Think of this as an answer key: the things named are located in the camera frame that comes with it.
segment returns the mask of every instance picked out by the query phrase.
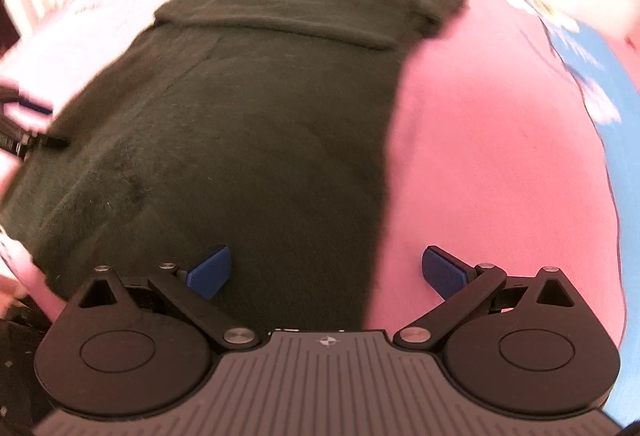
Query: round metal bolt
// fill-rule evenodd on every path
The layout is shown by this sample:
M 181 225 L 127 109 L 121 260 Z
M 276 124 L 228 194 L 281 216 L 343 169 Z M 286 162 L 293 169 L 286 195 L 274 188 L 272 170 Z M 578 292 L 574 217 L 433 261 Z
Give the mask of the round metal bolt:
M 247 344 L 255 339 L 255 333 L 249 328 L 231 328 L 223 337 L 229 344 Z
M 431 338 L 431 332 L 420 326 L 409 326 L 400 332 L 400 338 L 409 344 L 422 344 Z

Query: triangular cutout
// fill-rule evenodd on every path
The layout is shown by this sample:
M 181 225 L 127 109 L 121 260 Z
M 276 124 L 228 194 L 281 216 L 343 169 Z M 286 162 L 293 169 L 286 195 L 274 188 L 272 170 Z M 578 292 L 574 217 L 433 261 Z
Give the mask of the triangular cutout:
M 116 304 L 116 296 L 111 290 L 111 286 L 104 279 L 95 281 L 91 288 L 84 294 L 80 302 L 81 308 L 95 308 L 97 306 L 108 306 Z
M 538 295 L 538 304 L 550 304 L 552 306 L 562 306 L 571 308 L 574 305 L 571 297 L 564 290 L 560 281 L 547 279 L 542 292 Z

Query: blue gripper pad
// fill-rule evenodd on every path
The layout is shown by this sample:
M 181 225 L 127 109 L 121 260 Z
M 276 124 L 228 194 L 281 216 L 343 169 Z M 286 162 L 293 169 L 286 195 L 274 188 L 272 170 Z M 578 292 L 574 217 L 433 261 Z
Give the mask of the blue gripper pad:
M 185 284 L 208 301 L 217 294 L 231 275 L 231 251 L 228 247 L 209 256 L 204 262 L 191 270 L 185 279 Z
M 469 284 L 464 270 L 431 249 L 422 254 L 422 276 L 445 301 Z

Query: dark green cloth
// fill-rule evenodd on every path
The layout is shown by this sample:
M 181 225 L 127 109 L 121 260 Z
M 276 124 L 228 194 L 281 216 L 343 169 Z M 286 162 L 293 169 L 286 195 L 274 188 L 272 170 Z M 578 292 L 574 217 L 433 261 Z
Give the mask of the dark green cloth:
M 68 297 L 231 249 L 214 301 L 265 332 L 362 326 L 402 61 L 463 0 L 171 0 L 54 121 L 0 222 Z

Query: ribbed surface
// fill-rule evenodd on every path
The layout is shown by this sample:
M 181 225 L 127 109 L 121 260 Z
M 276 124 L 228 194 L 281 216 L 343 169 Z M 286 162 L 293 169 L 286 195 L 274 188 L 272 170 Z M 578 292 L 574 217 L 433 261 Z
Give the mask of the ribbed surface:
M 597 412 L 565 421 L 531 422 L 485 411 L 451 387 L 432 356 L 395 350 L 380 332 L 276 332 L 260 350 L 225 356 L 202 390 L 167 414 L 104 423 L 57 412 L 35 433 L 611 436 L 617 431 Z

